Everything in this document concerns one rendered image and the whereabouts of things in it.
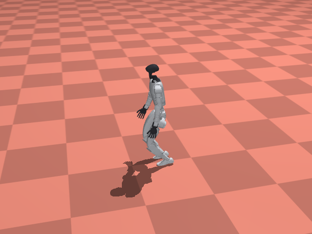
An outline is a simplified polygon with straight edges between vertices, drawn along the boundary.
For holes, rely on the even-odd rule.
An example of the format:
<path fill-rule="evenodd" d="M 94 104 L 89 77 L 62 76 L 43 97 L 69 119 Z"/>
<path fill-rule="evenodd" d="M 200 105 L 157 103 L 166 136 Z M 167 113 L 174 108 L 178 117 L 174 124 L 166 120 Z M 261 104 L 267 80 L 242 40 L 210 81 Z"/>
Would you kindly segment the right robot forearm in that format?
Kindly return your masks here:
<path fill-rule="evenodd" d="M 152 100 L 153 100 L 152 97 L 150 97 L 150 95 L 148 94 L 148 98 L 144 106 L 145 109 L 148 109 L 148 107 L 151 105 Z"/>

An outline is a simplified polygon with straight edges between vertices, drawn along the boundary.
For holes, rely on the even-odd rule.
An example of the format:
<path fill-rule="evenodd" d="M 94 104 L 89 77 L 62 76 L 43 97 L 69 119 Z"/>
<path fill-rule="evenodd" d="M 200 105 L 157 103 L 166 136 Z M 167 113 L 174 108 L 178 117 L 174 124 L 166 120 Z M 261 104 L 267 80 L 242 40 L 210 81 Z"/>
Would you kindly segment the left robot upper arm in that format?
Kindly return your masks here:
<path fill-rule="evenodd" d="M 160 87 L 160 85 L 155 86 L 154 93 L 155 93 L 157 105 L 160 107 L 160 110 L 161 110 L 162 109 L 162 88 Z"/>

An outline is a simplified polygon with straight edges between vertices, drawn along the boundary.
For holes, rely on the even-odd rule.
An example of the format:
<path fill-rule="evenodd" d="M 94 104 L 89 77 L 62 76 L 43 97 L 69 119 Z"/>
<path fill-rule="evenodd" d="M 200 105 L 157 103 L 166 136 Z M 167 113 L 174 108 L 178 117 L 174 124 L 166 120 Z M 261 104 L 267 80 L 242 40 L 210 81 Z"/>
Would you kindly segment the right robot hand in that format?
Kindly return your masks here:
<path fill-rule="evenodd" d="M 144 105 L 144 106 L 145 106 L 145 105 Z M 146 114 L 146 110 L 148 110 L 148 109 L 145 109 L 144 106 L 143 106 L 142 109 L 140 109 L 140 110 L 137 111 L 137 113 L 140 111 L 140 112 L 138 113 L 138 115 L 139 115 L 140 113 L 142 114 L 142 115 L 141 115 L 141 114 L 139 115 L 139 118 L 140 118 L 140 116 L 141 116 L 141 118 L 142 118 L 142 116 L 143 116 L 143 118 L 144 118 L 144 116 L 145 116 L 145 114 Z M 144 115 L 143 115 L 143 114 L 144 114 Z M 138 115 L 137 115 L 137 117 L 138 117 Z M 141 119 L 141 118 L 140 118 L 140 119 Z M 143 118 L 142 118 L 142 119 L 143 119 Z"/>

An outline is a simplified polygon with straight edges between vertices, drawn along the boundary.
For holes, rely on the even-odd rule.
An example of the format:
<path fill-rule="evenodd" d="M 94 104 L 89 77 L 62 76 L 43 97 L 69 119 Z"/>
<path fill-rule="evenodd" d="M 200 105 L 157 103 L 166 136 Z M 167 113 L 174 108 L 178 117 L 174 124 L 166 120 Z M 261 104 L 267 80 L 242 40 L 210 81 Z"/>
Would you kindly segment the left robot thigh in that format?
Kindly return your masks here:
<path fill-rule="evenodd" d="M 166 121 L 165 121 L 165 118 L 164 117 L 160 117 L 159 118 L 159 123 L 158 123 L 158 127 L 157 127 L 157 134 L 156 134 L 156 136 L 158 135 L 158 133 L 159 133 L 159 128 L 164 128 L 166 126 Z M 151 128 L 152 128 L 152 126 L 151 126 Z M 150 128 L 150 129 L 151 129 Z M 156 144 L 155 144 L 155 142 L 154 142 L 154 139 L 155 139 L 155 136 L 154 136 L 154 138 L 150 138 L 150 137 L 148 137 L 150 135 L 150 132 L 148 133 L 148 135 L 147 135 L 147 147 L 149 148 L 149 146 L 151 145 L 151 144 L 154 144 L 155 146 L 156 146 Z M 151 134 L 152 135 L 152 134 Z M 153 136 L 152 136 L 153 137 Z"/>

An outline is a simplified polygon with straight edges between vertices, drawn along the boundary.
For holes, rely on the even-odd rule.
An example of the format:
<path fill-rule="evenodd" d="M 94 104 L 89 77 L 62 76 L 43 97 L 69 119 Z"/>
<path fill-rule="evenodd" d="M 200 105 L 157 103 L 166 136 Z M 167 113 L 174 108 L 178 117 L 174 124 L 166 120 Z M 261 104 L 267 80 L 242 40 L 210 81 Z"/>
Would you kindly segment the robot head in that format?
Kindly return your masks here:
<path fill-rule="evenodd" d="M 156 75 L 152 75 L 152 73 L 159 70 L 159 67 L 156 64 L 151 64 L 146 67 L 146 71 L 149 73 L 149 78 L 153 79 L 152 83 L 154 83 L 154 80 L 157 82 L 160 82 L 160 79 Z"/>

